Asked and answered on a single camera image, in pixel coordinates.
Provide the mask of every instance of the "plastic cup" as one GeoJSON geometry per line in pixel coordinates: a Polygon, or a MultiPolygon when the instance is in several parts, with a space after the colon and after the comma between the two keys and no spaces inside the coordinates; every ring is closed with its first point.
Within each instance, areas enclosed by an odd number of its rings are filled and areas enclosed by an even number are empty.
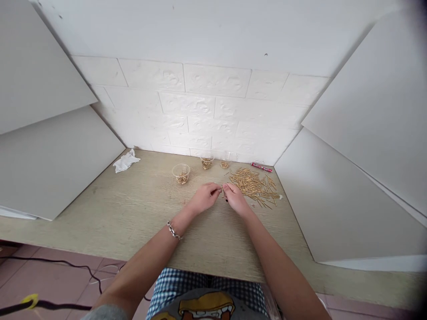
{"type": "Polygon", "coordinates": [[[202,154],[200,159],[203,169],[208,170],[212,167],[212,162],[214,161],[215,157],[211,152],[205,152],[202,154]]]}
{"type": "Polygon", "coordinates": [[[230,151],[224,151],[222,155],[222,161],[221,161],[221,167],[223,169],[227,169],[230,166],[230,156],[231,156],[230,151]]]}
{"type": "Polygon", "coordinates": [[[190,174],[190,167],[186,164],[177,164],[172,168],[172,174],[179,184],[186,184],[190,174]]]}

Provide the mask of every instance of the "graphic t-shirt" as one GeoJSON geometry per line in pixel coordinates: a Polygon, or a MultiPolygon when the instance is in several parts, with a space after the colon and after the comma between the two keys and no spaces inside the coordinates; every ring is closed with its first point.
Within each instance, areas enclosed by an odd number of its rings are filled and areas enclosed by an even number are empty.
{"type": "MultiPolygon", "coordinates": [[[[239,299],[223,291],[194,289],[176,298],[151,320],[266,320],[239,299]]],[[[130,320],[124,310],[107,304],[89,312],[82,320],[130,320]]]]}

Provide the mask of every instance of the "tiled floor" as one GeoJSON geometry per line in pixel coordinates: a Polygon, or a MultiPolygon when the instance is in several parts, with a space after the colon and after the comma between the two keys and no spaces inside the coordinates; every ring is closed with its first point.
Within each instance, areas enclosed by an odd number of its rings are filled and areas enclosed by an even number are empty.
{"type": "MultiPolygon", "coordinates": [[[[75,265],[88,265],[95,276],[101,279],[102,290],[112,282],[114,274],[124,261],[87,256],[60,250],[22,246],[14,256],[36,257],[52,260],[66,260],[75,265]]],[[[0,265],[0,308],[19,303],[32,293],[38,293],[42,300],[54,303],[77,303],[91,306],[99,296],[98,284],[85,268],[73,268],[60,263],[39,261],[7,260],[0,265]]],[[[151,298],[154,286],[147,294],[151,298]]],[[[346,300],[318,294],[325,302],[333,320],[379,320],[406,319],[409,313],[384,306],[346,300]]],[[[134,316],[143,320],[149,302],[143,300],[134,316]]],[[[78,320],[86,312],[77,310],[49,311],[41,308],[23,310],[1,320],[78,320]]]]}

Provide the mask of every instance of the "person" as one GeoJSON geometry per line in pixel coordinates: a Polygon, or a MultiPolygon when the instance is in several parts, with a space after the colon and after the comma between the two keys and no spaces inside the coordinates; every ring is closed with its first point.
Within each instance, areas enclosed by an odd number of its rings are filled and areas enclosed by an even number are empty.
{"type": "Polygon", "coordinates": [[[241,217],[267,284],[288,320],[330,319],[319,298],[234,184],[207,183],[121,269],[84,320],[130,320],[156,282],[146,319],[268,319],[259,284],[165,268],[191,221],[224,198],[241,217]]]}

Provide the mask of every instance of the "hand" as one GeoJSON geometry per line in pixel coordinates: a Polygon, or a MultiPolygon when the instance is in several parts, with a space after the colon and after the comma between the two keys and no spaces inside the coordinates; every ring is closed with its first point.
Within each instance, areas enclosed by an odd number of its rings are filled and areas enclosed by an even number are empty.
{"type": "Polygon", "coordinates": [[[212,207],[221,192],[221,186],[214,182],[202,184],[185,208],[198,215],[212,207]]]}
{"type": "Polygon", "coordinates": [[[222,188],[224,189],[225,199],[239,216],[243,216],[252,211],[237,186],[231,183],[226,183],[222,185],[222,188]]]}

